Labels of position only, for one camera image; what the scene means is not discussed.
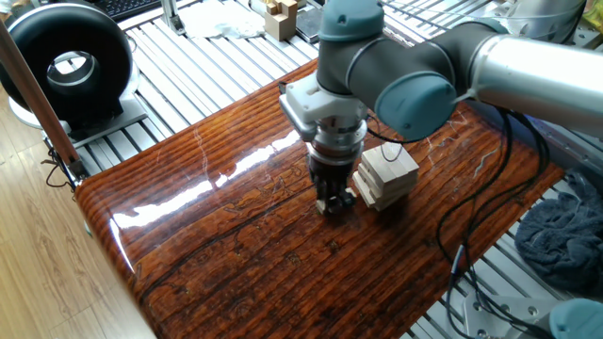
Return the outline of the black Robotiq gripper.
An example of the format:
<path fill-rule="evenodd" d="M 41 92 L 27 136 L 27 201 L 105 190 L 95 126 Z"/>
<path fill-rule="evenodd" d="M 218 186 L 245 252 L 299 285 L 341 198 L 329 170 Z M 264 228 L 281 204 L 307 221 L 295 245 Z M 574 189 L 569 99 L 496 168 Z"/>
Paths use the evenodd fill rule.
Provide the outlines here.
<path fill-rule="evenodd" d="M 355 205 L 356 196 L 354 192 L 345 191 L 353 169 L 352 163 L 329 165 L 309 155 L 308 169 L 317 196 L 329 197 L 322 201 L 323 215 L 338 215 L 343 208 L 351 208 Z"/>

